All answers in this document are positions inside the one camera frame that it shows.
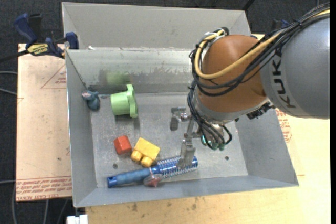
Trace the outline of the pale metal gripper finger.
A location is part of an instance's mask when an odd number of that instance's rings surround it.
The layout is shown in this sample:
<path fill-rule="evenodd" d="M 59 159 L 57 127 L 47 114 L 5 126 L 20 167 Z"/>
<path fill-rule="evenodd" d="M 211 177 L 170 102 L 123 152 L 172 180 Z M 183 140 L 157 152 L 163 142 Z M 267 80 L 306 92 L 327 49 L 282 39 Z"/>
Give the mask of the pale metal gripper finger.
<path fill-rule="evenodd" d="M 185 106 L 171 108 L 170 130 L 176 131 L 181 122 L 186 122 L 190 119 L 190 115 L 186 112 Z"/>
<path fill-rule="evenodd" d="M 180 159 L 178 161 L 178 168 L 184 169 L 191 166 L 195 153 L 195 147 L 192 140 L 183 140 L 181 146 Z"/>

